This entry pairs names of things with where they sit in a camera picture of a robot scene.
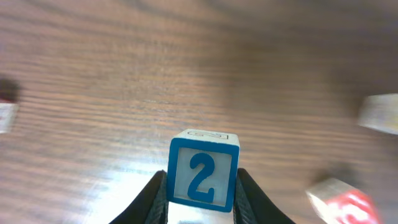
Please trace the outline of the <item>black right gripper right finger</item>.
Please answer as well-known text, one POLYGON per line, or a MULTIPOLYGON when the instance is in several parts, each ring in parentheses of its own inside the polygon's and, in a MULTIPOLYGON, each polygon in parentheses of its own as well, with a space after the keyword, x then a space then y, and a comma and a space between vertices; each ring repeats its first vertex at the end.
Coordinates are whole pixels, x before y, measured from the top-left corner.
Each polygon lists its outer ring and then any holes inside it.
POLYGON ((237 171, 233 220, 234 224, 295 224, 243 168, 237 171))

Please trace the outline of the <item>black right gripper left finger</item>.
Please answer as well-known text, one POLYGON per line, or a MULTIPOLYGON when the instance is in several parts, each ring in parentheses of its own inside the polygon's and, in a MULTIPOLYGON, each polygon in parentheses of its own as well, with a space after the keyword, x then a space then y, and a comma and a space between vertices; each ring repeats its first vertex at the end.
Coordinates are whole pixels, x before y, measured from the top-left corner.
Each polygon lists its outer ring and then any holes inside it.
POLYGON ((157 171, 129 206, 109 224, 167 224, 167 173, 157 171))

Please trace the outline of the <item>blue number 2 block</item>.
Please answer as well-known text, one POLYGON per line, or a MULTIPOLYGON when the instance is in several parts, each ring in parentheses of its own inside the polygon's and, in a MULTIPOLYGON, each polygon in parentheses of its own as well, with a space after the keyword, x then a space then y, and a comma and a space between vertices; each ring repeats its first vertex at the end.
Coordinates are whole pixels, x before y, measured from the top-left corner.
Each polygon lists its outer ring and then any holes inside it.
POLYGON ((239 153, 235 134, 186 129, 174 136, 169 148, 167 200, 232 211, 239 153))

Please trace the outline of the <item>red letter I block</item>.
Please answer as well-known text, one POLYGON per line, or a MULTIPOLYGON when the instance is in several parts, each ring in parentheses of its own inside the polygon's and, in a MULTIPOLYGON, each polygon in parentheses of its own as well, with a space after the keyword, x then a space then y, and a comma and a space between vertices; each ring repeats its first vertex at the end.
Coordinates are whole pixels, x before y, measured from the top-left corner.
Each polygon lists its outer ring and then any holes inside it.
POLYGON ((317 215, 327 224, 381 224, 370 197, 335 178, 306 190, 317 215))

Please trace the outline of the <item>white blue-sided block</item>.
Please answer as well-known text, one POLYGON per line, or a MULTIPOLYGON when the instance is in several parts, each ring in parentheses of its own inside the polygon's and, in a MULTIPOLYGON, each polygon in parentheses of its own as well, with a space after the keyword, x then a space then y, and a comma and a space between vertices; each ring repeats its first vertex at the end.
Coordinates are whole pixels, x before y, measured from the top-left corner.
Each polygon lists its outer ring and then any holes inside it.
POLYGON ((358 124, 397 135, 397 93, 366 97, 359 111, 358 124))

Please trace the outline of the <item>yellow far block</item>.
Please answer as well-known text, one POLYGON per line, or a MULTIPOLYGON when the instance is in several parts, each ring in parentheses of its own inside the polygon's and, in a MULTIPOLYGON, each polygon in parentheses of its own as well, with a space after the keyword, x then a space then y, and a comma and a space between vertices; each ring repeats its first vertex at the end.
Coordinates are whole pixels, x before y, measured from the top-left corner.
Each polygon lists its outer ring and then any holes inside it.
POLYGON ((8 133, 11 130, 18 109, 17 103, 1 99, 1 134, 8 133))

